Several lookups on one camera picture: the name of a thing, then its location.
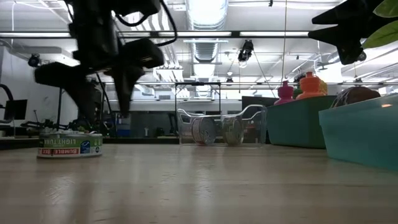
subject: can label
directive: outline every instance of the can label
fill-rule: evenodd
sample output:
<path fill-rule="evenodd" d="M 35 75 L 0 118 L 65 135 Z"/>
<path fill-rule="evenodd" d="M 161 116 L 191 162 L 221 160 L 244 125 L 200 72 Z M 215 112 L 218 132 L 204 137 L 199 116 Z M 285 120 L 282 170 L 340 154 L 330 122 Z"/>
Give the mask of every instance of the can label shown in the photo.
<path fill-rule="evenodd" d="M 80 157 L 100 155 L 102 137 L 43 138 L 37 152 L 39 157 Z"/>

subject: plastic bin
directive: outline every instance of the plastic bin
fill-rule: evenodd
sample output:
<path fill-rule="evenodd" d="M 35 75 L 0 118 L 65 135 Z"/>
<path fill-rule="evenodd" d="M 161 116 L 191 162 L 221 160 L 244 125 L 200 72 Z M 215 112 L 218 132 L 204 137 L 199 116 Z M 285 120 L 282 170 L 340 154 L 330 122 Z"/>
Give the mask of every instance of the plastic bin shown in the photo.
<path fill-rule="evenodd" d="M 398 170 L 398 95 L 319 112 L 328 155 Z"/>
<path fill-rule="evenodd" d="M 257 112 L 247 117 L 248 108 Z M 204 115 L 177 110 L 180 144 L 259 146 L 266 140 L 266 107 L 250 105 L 239 114 Z"/>
<path fill-rule="evenodd" d="M 267 128 L 271 144 L 324 149 L 318 112 L 330 108 L 336 96 L 295 100 L 267 109 Z"/>

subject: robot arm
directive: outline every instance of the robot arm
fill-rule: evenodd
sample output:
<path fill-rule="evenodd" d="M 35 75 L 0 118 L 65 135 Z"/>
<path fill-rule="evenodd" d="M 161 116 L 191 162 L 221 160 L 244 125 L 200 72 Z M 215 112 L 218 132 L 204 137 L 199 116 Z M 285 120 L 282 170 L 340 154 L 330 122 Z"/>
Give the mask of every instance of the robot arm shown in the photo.
<path fill-rule="evenodd" d="M 164 0 L 66 0 L 65 3 L 73 7 L 69 31 L 77 42 L 78 50 L 73 57 L 80 65 L 69 67 L 58 62 L 43 65 L 35 70 L 36 82 L 65 89 L 86 119 L 93 121 L 94 91 L 85 77 L 104 72 L 113 77 L 120 110 L 127 115 L 134 85 L 145 74 L 143 68 L 163 65 L 164 56 L 159 47 L 177 40 L 176 26 Z M 158 13 L 161 5 L 174 28 L 174 39 L 157 45 L 149 39 L 139 39 L 123 45 L 115 30 L 112 11 L 123 24 L 137 26 Z M 122 19 L 134 12 L 143 15 L 138 23 L 129 24 Z"/>

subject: orange bottle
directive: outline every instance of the orange bottle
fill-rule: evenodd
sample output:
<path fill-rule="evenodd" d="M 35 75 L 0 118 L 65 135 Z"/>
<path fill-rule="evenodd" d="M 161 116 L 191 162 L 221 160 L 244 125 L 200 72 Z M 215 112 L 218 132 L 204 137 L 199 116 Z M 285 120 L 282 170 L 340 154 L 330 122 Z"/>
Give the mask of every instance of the orange bottle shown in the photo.
<path fill-rule="evenodd" d="M 297 96 L 296 100 L 306 99 L 315 96 L 325 96 L 324 93 L 320 91 L 321 79 L 314 77 L 312 72 L 307 72 L 305 78 L 300 80 L 300 87 L 303 93 Z"/>

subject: blue box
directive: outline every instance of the blue box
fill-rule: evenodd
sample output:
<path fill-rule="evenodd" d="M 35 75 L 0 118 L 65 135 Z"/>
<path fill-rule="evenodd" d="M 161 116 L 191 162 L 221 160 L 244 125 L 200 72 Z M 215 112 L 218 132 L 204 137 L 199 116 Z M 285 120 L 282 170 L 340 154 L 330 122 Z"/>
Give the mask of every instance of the blue box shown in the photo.
<path fill-rule="evenodd" d="M 398 95 L 319 112 L 328 155 L 398 170 Z"/>

